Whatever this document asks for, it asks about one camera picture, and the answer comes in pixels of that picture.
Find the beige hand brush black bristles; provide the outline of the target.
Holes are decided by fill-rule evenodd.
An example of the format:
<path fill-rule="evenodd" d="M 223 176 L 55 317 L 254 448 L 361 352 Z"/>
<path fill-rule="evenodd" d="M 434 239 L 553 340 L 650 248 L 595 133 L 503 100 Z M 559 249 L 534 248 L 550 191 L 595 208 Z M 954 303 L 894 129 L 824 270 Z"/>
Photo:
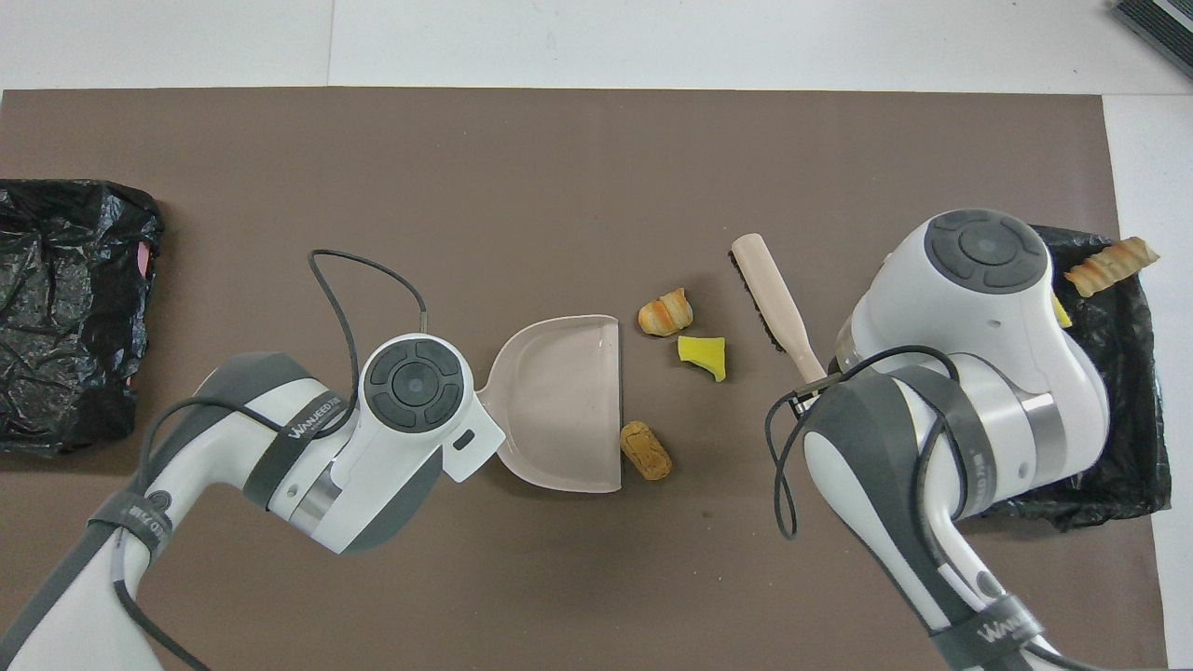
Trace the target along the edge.
<path fill-rule="evenodd" d="M 806 324 L 762 235 L 748 233 L 737 238 L 729 256 L 775 347 L 787 353 L 802 381 L 824 378 L 827 373 L 814 353 Z"/>

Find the pale toy pastry piece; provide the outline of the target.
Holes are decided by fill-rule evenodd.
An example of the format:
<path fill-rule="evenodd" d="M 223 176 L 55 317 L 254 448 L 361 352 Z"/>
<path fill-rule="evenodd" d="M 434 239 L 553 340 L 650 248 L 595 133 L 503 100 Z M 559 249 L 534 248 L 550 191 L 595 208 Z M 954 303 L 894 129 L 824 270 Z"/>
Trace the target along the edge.
<path fill-rule="evenodd" d="M 694 310 L 684 287 L 661 294 L 638 310 L 638 328 L 644 336 L 676 336 L 693 322 Z"/>

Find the brown toy bread roll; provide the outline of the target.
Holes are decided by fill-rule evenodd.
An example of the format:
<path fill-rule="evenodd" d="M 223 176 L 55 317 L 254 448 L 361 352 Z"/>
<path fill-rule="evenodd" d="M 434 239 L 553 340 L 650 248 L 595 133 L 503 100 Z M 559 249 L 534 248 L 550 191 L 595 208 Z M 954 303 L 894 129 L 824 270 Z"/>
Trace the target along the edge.
<path fill-rule="evenodd" d="M 670 455 L 653 429 L 633 420 L 622 427 L 622 453 L 647 481 L 656 484 L 673 470 Z"/>

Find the beige plastic dustpan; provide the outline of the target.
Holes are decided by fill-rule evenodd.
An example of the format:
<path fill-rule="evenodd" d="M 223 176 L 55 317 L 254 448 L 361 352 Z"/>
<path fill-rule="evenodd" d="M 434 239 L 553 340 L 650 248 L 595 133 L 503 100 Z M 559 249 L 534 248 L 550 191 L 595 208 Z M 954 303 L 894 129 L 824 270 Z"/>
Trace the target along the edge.
<path fill-rule="evenodd" d="M 525 484 L 622 490 L 622 324 L 604 314 L 528 324 L 499 349 L 478 390 L 503 430 L 496 454 Z"/>

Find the orange striped toy croissant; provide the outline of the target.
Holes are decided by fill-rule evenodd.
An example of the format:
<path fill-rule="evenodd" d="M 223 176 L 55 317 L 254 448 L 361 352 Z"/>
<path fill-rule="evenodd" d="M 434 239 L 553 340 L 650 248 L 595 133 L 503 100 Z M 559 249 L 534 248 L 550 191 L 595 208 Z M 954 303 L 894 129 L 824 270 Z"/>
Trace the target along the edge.
<path fill-rule="evenodd" d="M 1063 271 L 1063 279 L 1069 281 L 1078 296 L 1090 298 L 1156 261 L 1160 254 L 1145 240 L 1126 238 Z"/>

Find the black bag lined bin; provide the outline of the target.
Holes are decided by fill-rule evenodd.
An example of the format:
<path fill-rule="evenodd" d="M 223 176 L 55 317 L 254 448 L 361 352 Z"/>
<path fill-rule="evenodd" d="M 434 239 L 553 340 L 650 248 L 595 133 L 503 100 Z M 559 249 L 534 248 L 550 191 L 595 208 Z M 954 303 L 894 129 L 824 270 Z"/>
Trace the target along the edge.
<path fill-rule="evenodd" d="M 1070 267 L 1112 246 L 1104 235 L 1036 226 L 1053 258 L 1053 293 L 1107 390 L 1109 430 L 1090 468 L 999 501 L 985 517 L 1045 521 L 1061 533 L 1160 513 L 1172 505 L 1172 466 L 1156 367 L 1152 314 L 1136 275 L 1083 297 Z"/>

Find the black bag bin pink spot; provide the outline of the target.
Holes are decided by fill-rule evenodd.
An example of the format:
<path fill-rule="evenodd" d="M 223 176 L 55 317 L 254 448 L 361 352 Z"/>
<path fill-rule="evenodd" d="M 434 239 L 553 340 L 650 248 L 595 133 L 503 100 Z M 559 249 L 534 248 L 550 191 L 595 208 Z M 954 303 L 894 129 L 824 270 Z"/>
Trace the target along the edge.
<path fill-rule="evenodd" d="M 0 179 L 0 453 L 132 433 L 165 221 L 110 180 Z"/>

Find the brown table mat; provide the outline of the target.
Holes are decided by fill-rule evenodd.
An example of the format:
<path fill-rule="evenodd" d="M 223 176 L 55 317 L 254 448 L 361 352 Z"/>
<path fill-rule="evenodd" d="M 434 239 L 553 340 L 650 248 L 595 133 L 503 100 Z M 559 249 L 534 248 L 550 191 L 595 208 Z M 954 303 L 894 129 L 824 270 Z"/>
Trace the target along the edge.
<path fill-rule="evenodd" d="M 624 415 L 675 462 L 622 491 L 443 478 L 396 538 L 336 556 L 214 486 L 146 573 L 149 616 L 214 671 L 903 670 L 942 661 L 795 453 L 773 518 L 764 415 L 801 378 L 728 260 L 766 239 L 821 357 L 932 215 L 1118 232 L 1104 103 L 698 90 L 10 90 L 0 178 L 115 180 L 163 213 L 137 427 L 225 358 L 280 349 L 345 390 L 311 248 L 412 281 L 486 377 L 508 336 L 622 322 Z M 684 287 L 694 322 L 644 336 Z M 717 383 L 678 336 L 724 336 Z"/>

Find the dark grey ribbed object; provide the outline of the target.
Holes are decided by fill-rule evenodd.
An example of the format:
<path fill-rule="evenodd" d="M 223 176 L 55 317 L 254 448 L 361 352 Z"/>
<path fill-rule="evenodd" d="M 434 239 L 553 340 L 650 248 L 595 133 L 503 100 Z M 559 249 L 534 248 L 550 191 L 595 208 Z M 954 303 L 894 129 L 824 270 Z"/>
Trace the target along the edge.
<path fill-rule="evenodd" d="M 1109 10 L 1131 33 L 1193 80 L 1193 0 L 1113 0 Z"/>

